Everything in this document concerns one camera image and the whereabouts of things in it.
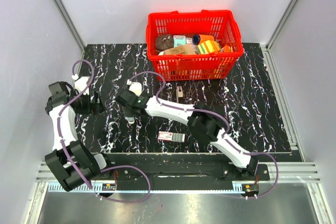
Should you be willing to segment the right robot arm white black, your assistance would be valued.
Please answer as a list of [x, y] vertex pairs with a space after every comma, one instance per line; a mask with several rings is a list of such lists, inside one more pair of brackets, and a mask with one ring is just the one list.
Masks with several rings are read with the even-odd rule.
[[198, 142], [210, 144], [230, 159], [241, 178], [250, 180], [258, 173], [258, 159], [229, 135], [229, 124], [220, 114], [207, 109], [205, 103], [181, 104], [152, 96], [142, 91], [138, 82], [129, 82], [115, 101], [123, 106], [127, 120], [136, 116], [150, 116], [176, 121], [188, 127]]

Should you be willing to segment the red white staple box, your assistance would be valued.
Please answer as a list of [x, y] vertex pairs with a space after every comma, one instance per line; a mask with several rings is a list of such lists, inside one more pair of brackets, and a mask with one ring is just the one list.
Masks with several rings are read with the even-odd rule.
[[159, 131], [158, 140], [184, 143], [185, 134]]

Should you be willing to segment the light blue stapler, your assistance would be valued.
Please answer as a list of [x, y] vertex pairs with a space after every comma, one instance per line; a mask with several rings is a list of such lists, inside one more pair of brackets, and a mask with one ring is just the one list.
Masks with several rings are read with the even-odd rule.
[[135, 123], [135, 117], [128, 117], [127, 118], [129, 124], [134, 124]]

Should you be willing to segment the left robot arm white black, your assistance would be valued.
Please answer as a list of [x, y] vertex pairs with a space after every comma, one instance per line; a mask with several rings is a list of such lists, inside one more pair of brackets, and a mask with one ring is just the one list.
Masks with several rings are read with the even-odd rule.
[[90, 92], [90, 77], [73, 77], [74, 86], [64, 81], [49, 85], [51, 96], [45, 107], [54, 129], [52, 152], [45, 156], [45, 162], [65, 191], [90, 184], [97, 176], [109, 179], [114, 172], [102, 154], [91, 154], [77, 138], [76, 115], [98, 115], [104, 106], [99, 93]]

